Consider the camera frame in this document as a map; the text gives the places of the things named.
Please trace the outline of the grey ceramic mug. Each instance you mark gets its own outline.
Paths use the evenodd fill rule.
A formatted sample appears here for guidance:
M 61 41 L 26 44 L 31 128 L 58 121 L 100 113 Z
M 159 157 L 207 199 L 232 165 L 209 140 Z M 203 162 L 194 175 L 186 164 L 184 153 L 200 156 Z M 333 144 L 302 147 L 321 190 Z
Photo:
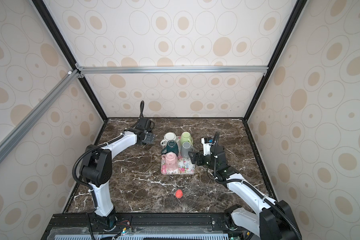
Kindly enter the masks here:
M 192 144 L 190 142 L 183 142 L 181 146 L 181 156 L 184 159 L 189 159 L 189 152 L 194 150 Z

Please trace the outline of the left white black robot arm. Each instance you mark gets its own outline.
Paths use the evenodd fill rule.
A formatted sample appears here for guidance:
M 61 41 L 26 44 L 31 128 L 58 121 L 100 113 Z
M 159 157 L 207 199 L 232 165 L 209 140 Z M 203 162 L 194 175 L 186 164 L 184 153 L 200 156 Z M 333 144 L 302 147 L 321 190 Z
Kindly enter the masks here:
M 89 188 L 97 216 L 107 218 L 115 211 L 109 190 L 113 158 L 133 145 L 152 144 L 155 138 L 152 133 L 154 127 L 153 121 L 140 117 L 132 127 L 125 129 L 116 138 L 97 146 L 87 146 L 74 163 L 73 179 Z

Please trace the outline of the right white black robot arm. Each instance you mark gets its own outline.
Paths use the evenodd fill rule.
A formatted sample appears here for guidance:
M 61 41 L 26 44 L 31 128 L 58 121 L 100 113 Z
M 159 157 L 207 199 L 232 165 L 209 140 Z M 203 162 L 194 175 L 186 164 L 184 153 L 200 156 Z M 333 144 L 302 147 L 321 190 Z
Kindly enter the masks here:
M 213 170 L 215 182 L 234 192 L 253 210 L 228 211 L 234 229 L 242 227 L 262 240 L 302 239 L 291 207 L 266 196 L 229 166 L 223 146 L 213 145 L 206 153 L 189 152 L 189 157 L 193 164 Z

